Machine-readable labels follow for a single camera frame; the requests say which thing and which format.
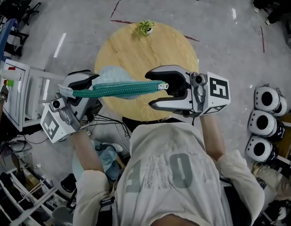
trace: potted plant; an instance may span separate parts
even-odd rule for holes
[[[153,27],[155,23],[150,20],[144,20],[139,22],[137,30],[142,32],[144,35],[149,35],[153,32]]]

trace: white t-shirt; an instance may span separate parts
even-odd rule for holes
[[[200,226],[232,226],[219,171],[193,126],[180,122],[138,126],[130,139],[130,154],[115,194],[121,226],[149,226],[168,214]],[[264,192],[246,161],[234,151],[223,155],[217,166],[232,180],[254,221]],[[100,200],[109,196],[107,185],[103,173],[83,173],[77,183],[74,225],[96,225]]]

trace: small succulent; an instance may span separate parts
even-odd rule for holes
[[[154,22],[150,21],[150,20],[144,20],[142,22],[139,22],[138,28],[137,30],[139,32],[142,32],[144,35],[147,35],[147,32],[153,28],[155,25]]]

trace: white pot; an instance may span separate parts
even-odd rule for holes
[[[153,32],[153,28],[151,28],[146,34],[149,35]]]

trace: black and white marker cube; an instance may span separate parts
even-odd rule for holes
[[[206,97],[201,115],[217,113],[230,104],[228,80],[207,72],[207,83],[204,85]]]

